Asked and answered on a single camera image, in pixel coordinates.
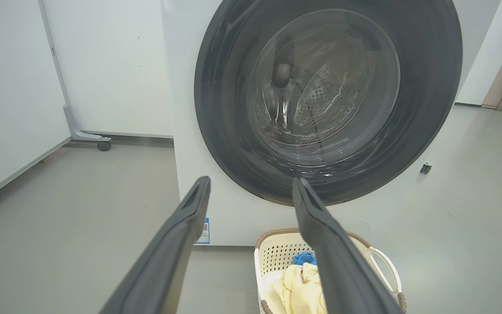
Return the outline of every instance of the clothing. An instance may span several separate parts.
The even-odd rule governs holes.
[[[309,263],[312,265],[317,265],[317,260],[313,257],[311,253],[298,254],[293,257],[294,265],[303,265],[303,263]]]
[[[317,266],[305,263],[290,265],[273,288],[286,314],[326,314],[325,296]]]

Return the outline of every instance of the blue and white label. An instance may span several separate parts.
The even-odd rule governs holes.
[[[208,218],[205,218],[203,233],[201,233],[201,237],[197,240],[197,244],[210,244],[210,225]]]

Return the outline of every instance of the washing machine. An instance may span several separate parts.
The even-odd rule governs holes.
[[[162,23],[180,195],[211,178],[200,244],[297,227],[295,177],[384,236],[458,89],[452,1],[162,0]]]

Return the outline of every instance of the round black door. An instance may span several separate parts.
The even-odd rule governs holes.
[[[195,109],[210,153],[247,191],[291,205],[299,176],[332,205],[421,155],[461,62],[450,0],[225,0],[199,52]]]

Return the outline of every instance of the basket handle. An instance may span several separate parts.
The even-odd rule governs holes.
[[[381,275],[381,278],[383,279],[383,281],[385,282],[385,284],[387,285],[387,287],[389,288],[391,293],[394,294],[395,296],[398,296],[398,294],[402,293],[402,283],[400,282],[400,276],[398,276],[398,271],[396,270],[396,267],[394,267],[394,264],[390,261],[390,259],[383,252],[381,252],[380,250],[373,248],[373,247],[368,248],[368,252],[369,252],[369,257],[371,258],[371,261],[373,262],[373,265],[375,266],[375,268],[379,272],[379,275]],[[392,272],[392,276],[394,279],[394,288],[390,286],[390,283],[388,282],[387,277],[385,277],[385,275],[383,274],[383,272],[379,268],[379,265],[377,264],[377,262],[375,262],[375,259],[373,258],[373,254],[377,254],[383,260],[383,262],[385,262],[387,267]]]

